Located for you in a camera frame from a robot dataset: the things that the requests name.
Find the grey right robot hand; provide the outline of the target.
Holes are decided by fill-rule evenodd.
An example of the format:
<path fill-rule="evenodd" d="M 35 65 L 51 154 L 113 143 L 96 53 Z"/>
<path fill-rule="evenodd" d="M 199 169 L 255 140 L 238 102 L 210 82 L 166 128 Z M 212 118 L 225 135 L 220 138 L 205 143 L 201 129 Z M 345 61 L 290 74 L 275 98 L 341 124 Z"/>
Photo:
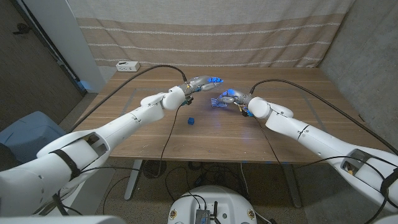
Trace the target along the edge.
<path fill-rule="evenodd" d="M 228 89 L 224 91 L 219 97 L 218 101 L 223 103 L 237 103 L 239 105 L 247 105 L 253 97 L 248 94 L 244 94 L 238 90 Z"/>

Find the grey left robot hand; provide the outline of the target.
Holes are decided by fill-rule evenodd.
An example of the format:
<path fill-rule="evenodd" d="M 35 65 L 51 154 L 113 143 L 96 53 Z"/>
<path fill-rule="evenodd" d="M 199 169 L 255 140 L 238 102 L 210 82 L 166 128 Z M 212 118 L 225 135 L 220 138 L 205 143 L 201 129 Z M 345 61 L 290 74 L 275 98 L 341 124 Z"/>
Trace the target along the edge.
<path fill-rule="evenodd" d="M 219 77 L 199 76 L 191 78 L 187 86 L 183 89 L 186 95 L 199 92 L 212 90 L 223 84 L 224 80 Z"/>

